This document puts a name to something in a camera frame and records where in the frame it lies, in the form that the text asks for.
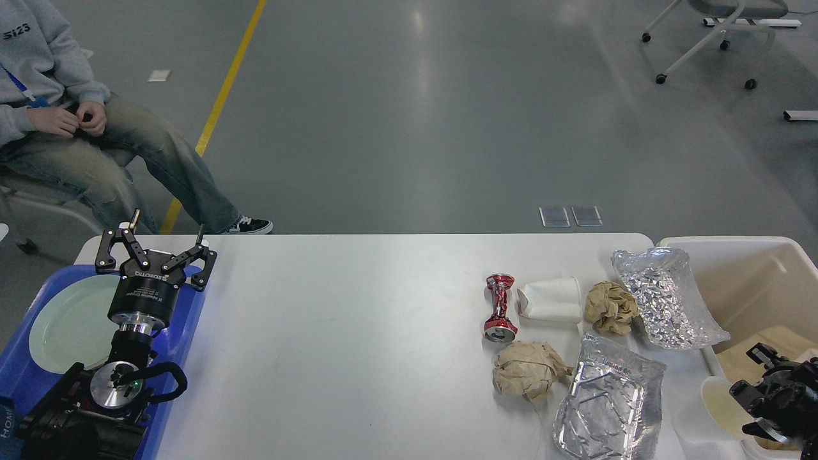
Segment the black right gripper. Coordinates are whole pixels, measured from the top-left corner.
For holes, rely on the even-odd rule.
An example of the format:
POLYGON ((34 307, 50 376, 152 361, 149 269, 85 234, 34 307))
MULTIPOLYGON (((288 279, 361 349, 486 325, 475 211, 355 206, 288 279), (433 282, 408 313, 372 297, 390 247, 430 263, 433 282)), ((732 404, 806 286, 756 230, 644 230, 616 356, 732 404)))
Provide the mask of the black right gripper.
POLYGON ((754 419, 743 431, 780 443, 815 445, 816 361, 795 365, 764 343, 754 344, 746 355, 766 372, 756 384, 741 379, 729 389, 754 419))

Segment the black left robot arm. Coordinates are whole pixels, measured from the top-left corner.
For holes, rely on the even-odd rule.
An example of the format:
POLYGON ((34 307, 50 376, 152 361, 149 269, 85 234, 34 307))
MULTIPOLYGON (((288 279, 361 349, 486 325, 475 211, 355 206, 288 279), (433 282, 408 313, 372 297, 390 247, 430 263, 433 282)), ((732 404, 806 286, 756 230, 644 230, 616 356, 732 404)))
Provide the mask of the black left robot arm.
POLYGON ((147 411, 181 396, 188 379, 175 362, 159 363, 154 340, 171 326, 183 289, 204 291, 217 253, 199 230, 180 254, 144 249, 135 238, 140 213, 106 230, 96 276, 119 275, 108 318, 117 327, 99 365, 72 364, 22 419, 24 459, 132 459, 151 422, 147 411))

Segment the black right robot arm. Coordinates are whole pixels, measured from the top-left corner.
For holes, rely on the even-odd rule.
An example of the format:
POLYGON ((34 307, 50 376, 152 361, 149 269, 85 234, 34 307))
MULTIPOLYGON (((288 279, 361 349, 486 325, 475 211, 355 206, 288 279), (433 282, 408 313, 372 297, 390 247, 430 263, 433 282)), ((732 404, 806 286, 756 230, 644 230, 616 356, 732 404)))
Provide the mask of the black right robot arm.
POLYGON ((816 358, 796 363, 763 343, 755 344, 747 355, 766 371, 757 383, 741 379, 730 387, 730 395, 753 417, 753 422, 742 426, 742 432, 780 443, 794 443, 801 449, 801 459, 815 459, 816 358))

